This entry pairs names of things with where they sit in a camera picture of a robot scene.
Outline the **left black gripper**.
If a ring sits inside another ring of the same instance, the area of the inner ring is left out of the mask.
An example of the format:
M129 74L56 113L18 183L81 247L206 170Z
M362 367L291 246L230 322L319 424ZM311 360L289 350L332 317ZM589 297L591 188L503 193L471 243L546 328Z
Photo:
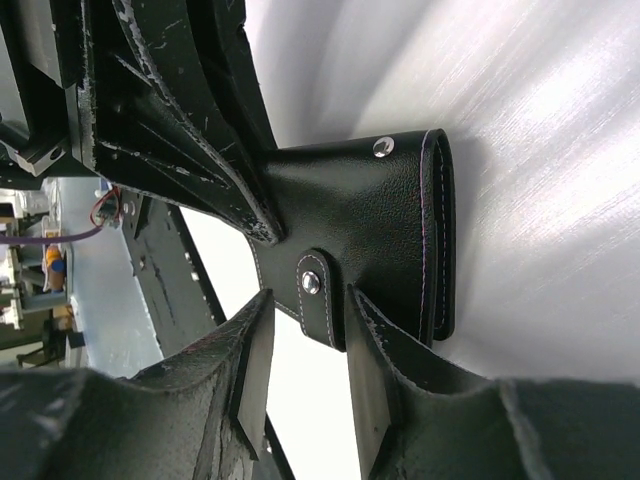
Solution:
M2 153L278 243L276 143L245 22L241 1L3 1Z

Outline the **black leather card holder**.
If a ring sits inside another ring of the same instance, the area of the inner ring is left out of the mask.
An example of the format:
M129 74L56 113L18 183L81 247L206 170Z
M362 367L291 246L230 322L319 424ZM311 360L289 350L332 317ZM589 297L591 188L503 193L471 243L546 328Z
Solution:
M285 237L251 243L259 284L307 337L344 349L349 287L423 344L453 334L455 182L443 130L278 150L265 174Z

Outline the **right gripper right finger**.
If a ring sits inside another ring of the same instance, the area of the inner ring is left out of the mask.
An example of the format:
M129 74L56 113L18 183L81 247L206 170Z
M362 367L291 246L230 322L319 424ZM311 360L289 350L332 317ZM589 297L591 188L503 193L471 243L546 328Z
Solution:
M357 288L346 351L365 479L635 479L639 388L490 380L440 357Z

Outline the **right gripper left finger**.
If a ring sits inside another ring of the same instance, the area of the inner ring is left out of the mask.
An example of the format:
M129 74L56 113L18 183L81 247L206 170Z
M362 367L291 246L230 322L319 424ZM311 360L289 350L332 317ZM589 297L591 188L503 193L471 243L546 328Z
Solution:
M89 368L1 374L5 479L248 479L259 459L274 299L130 379Z

